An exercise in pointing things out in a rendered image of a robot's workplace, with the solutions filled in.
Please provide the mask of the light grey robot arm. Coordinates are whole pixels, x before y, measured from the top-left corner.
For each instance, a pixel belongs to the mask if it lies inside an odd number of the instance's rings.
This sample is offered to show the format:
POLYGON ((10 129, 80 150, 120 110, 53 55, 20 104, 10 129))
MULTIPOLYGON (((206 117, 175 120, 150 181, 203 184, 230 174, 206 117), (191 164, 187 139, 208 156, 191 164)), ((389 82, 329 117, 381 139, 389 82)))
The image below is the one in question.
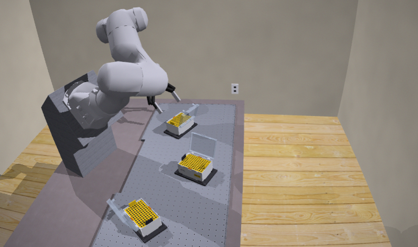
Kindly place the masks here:
POLYGON ((97 23, 96 35, 101 42, 109 43, 115 62, 99 69, 98 86, 76 82, 63 98, 83 129, 105 127, 129 103, 131 96, 156 96, 165 92, 167 73, 151 60, 139 40, 138 32, 147 26, 147 14, 140 7, 117 10, 97 23))

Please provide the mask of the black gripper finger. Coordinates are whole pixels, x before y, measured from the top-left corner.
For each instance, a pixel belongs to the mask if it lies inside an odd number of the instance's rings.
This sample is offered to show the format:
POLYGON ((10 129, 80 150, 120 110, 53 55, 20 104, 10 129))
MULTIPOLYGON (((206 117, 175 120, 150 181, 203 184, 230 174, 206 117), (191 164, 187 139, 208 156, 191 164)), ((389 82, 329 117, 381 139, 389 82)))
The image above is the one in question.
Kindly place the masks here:
POLYGON ((159 114, 162 113, 162 110, 160 109, 160 107, 157 105, 157 103, 155 102, 155 96, 152 96, 152 99, 150 96, 147 96, 147 101, 148 101, 148 105, 153 105, 154 108, 158 111, 159 114))
POLYGON ((170 92, 177 102, 181 101, 178 95, 174 92, 174 90, 175 90, 175 87, 168 83, 166 91, 170 92))

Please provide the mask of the yellow pipette tip rack insert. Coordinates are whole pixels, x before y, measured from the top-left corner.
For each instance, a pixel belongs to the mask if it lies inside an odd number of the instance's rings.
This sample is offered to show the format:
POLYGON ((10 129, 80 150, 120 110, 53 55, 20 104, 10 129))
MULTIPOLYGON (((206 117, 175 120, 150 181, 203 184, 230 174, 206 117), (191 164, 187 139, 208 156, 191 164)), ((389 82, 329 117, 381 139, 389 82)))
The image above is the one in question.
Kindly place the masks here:
POLYGON ((174 126, 179 127, 179 122, 180 122, 181 114, 182 114, 182 113, 180 113, 179 115, 177 115, 175 118, 173 118, 172 120, 170 120, 170 121, 169 121, 169 122, 167 122, 167 123, 170 123, 170 124, 172 124, 172 125, 174 125, 174 126))
POLYGON ((187 156, 186 154, 184 154, 181 158, 182 158, 182 161, 179 164, 189 167, 201 173, 210 164, 210 161, 191 155, 191 154, 187 156))
POLYGON ((158 216, 149 209, 142 200, 138 202, 136 202, 136 200, 132 201, 125 211, 134 222, 142 228, 158 218, 158 216))

